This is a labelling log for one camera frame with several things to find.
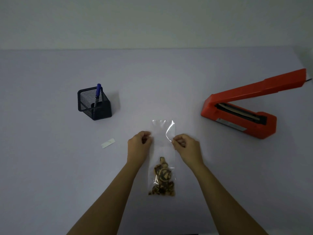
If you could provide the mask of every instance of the hand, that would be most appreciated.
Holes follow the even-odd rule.
[[[180,134],[173,138],[172,144],[192,171],[204,165],[198,141],[186,134]]]
[[[141,131],[128,140],[127,162],[139,168],[145,162],[152,143],[152,138],[148,131]]]

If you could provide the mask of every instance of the blue marker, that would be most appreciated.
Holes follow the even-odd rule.
[[[100,91],[101,91],[101,84],[98,83],[98,84],[97,84],[96,99],[95,99],[95,105],[94,105],[94,107],[97,107],[97,104],[98,104],[98,102],[99,102]]]

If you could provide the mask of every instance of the white paper strip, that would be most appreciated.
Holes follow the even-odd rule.
[[[102,148],[106,148],[107,146],[111,145],[114,142],[115,142],[114,138],[111,138],[109,141],[104,142],[103,144],[101,144],[101,146],[102,146]]]

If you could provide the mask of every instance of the dried mushroom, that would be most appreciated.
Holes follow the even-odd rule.
[[[174,182],[169,181],[171,178],[171,170],[168,168],[164,157],[160,157],[160,164],[154,167],[154,173],[156,174],[157,184],[153,186],[149,195],[174,196]]]

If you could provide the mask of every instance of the food in plastic bag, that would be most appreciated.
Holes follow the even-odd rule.
[[[148,194],[174,196],[175,151],[171,143],[175,136],[174,121],[153,120],[151,134],[154,149],[149,160]]]

